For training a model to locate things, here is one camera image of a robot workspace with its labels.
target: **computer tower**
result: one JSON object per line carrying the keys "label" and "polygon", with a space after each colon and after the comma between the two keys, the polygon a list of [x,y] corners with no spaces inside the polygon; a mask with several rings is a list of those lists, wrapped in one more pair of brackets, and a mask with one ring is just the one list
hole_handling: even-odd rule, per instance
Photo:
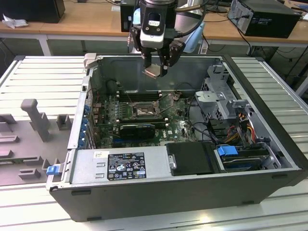
{"label": "computer tower", "polygon": [[273,38],[288,38],[300,16],[276,0],[233,0],[228,12],[245,36]]}
{"label": "computer tower", "polygon": [[13,19],[58,23],[64,14],[63,0],[0,0],[0,13]]}

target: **warning label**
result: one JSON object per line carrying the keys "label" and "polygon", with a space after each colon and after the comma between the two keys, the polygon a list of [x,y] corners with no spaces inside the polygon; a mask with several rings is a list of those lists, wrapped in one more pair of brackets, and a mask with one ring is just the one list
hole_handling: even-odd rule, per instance
{"label": "warning label", "polygon": [[108,155],[108,180],[146,178],[144,153]]}

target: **wooden desk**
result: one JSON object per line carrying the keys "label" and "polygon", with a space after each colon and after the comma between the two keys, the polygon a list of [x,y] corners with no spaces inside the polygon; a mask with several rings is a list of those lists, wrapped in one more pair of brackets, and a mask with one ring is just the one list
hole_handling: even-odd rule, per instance
{"label": "wooden desk", "polygon": [[[126,41],[128,33],[121,32],[120,12],[111,11],[108,3],[65,2],[65,13],[57,24],[30,22],[28,27],[11,29],[0,24],[2,38],[38,39],[44,55],[51,55],[47,40],[108,40]],[[221,21],[224,16],[208,13],[205,21]],[[230,22],[205,23],[204,35],[210,44],[247,45]],[[245,37],[252,46],[306,47],[308,22],[298,22],[289,38]]]}

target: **floor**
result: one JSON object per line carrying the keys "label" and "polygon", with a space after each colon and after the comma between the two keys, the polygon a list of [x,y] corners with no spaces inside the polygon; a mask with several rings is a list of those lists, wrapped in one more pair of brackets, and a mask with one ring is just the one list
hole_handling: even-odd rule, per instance
{"label": "floor", "polygon": [[[49,40],[49,45],[54,55],[84,55],[81,42],[78,40]],[[86,47],[87,52],[95,52],[99,54],[127,53],[126,42],[86,41]],[[248,48],[246,46],[228,45],[221,50],[222,47],[223,45],[211,45],[210,49],[212,51],[208,51],[208,54],[228,54],[233,57],[246,57]],[[0,49],[0,76],[10,65],[15,55],[43,55],[39,42],[36,39],[4,38],[3,42],[0,42]],[[269,51],[271,51],[271,49],[272,48],[270,47],[264,47],[263,50],[259,48],[254,52],[254,56],[261,56],[265,58],[265,53],[267,54]],[[293,48],[279,48],[277,53],[275,53],[273,58],[270,60],[269,64],[281,77],[284,77],[292,68],[304,49],[305,48],[295,48],[293,50]],[[290,76],[287,80],[288,84],[292,82],[292,79],[295,75],[299,74],[307,62],[308,55],[304,55],[295,66],[293,71],[290,73]],[[298,82],[294,89],[297,89],[303,79]]]}

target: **motherboard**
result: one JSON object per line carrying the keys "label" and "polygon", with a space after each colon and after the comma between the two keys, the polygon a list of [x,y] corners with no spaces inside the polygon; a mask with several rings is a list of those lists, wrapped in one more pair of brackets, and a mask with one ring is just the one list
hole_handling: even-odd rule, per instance
{"label": "motherboard", "polygon": [[117,92],[93,104],[97,148],[163,146],[197,141],[187,121],[189,101],[176,92]]}

